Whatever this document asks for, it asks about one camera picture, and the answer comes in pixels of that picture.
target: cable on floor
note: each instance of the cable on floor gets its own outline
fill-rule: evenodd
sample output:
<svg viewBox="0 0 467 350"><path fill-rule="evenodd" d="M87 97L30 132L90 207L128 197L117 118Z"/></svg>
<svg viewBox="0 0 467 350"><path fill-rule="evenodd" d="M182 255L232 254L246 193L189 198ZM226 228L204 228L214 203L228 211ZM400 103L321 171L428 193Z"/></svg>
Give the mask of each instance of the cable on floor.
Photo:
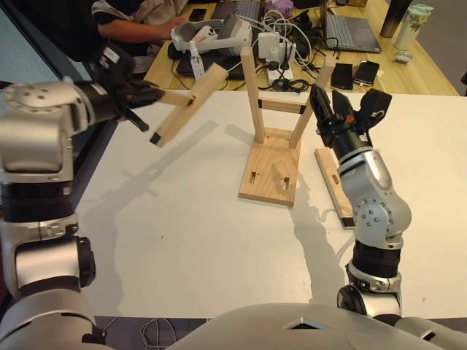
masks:
<svg viewBox="0 0 467 350"><path fill-rule="evenodd" d="M174 343L177 342L177 334L175 333L175 329L174 329L174 325L168 320L168 319L151 319L150 321L144 323L142 326L141 326L141 329L139 330L140 334L141 334L141 337L142 337L142 340L143 340L143 343L144 343L144 350L148 350L148 349L167 349L168 347L170 347L171 345L160 345L159 344L159 321L164 321L165 323L167 323L170 327L170 330L172 332L172 336L174 338L174 341L172 342L171 345L173 345ZM147 328L154 324L155 325L155 343L154 344L151 344L149 339L147 338Z"/></svg>

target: keyboard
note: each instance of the keyboard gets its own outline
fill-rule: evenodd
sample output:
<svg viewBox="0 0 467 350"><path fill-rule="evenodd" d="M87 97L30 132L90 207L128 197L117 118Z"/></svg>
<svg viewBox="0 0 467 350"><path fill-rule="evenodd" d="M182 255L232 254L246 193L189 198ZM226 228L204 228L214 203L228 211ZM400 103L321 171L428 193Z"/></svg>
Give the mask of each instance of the keyboard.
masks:
<svg viewBox="0 0 467 350"><path fill-rule="evenodd" d="M353 42L352 34L350 33L349 27L345 18L340 16L328 15L326 17L326 37L336 37L336 40L329 39L326 41L327 46L335 47L355 47Z"/></svg>
<svg viewBox="0 0 467 350"><path fill-rule="evenodd" d="M219 1L212 19L223 20L226 15L233 12L252 20L260 20L261 1Z"/></svg>
<svg viewBox="0 0 467 350"><path fill-rule="evenodd" d="M237 14L252 20L259 19L260 2L259 1L238 1L236 3Z"/></svg>

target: black smartphone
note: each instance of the black smartphone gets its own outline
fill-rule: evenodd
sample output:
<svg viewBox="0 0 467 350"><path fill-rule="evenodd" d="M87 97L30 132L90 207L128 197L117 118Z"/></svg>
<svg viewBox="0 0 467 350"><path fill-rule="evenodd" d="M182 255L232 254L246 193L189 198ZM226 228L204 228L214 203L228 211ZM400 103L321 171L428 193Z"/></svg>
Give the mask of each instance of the black smartphone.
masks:
<svg viewBox="0 0 467 350"><path fill-rule="evenodd" d="M191 11L191 15L188 18L190 22L199 22L200 20L204 19L204 16L206 15L206 9L193 9Z"/></svg>
<svg viewBox="0 0 467 350"><path fill-rule="evenodd" d="M374 84L374 80L377 77L378 69L379 63L361 61L353 79L355 82L371 86Z"/></svg>
<svg viewBox="0 0 467 350"><path fill-rule="evenodd" d="M336 63L331 75L331 86L340 90L353 90L351 64Z"/></svg>

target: white vr headset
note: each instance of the white vr headset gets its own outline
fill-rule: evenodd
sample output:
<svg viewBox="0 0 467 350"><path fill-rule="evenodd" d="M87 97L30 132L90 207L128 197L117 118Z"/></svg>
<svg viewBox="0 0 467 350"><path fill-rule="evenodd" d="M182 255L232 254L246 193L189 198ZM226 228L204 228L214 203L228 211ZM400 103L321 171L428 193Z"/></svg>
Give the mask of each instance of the white vr headset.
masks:
<svg viewBox="0 0 467 350"><path fill-rule="evenodd" d="M251 46L251 25L240 20L235 15L227 15L224 20L203 20L201 22L184 22L171 30L171 38L175 49L190 51L190 41L205 26L221 28L216 39L196 42L198 52L206 53L210 50L219 50L226 56L238 56L245 46Z"/></svg>

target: white table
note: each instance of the white table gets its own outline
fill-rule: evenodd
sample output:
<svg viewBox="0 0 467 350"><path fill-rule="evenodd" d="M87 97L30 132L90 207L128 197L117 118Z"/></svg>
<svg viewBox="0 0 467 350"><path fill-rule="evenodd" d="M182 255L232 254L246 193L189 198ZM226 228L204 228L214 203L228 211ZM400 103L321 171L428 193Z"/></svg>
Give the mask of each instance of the white table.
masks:
<svg viewBox="0 0 467 350"><path fill-rule="evenodd" d="M264 96L305 101L306 95ZM357 107L362 94L349 94ZM138 109L153 127L172 107ZM404 316L467 316L467 100L393 96L371 131L395 189L412 208L400 269ZM263 111L267 126L296 116ZM216 92L163 149L118 126L78 207L98 277L85 288L105 316L213 317L245 305L335 305L346 283L344 231L305 130L292 209L237 198L252 140L243 92Z"/></svg>

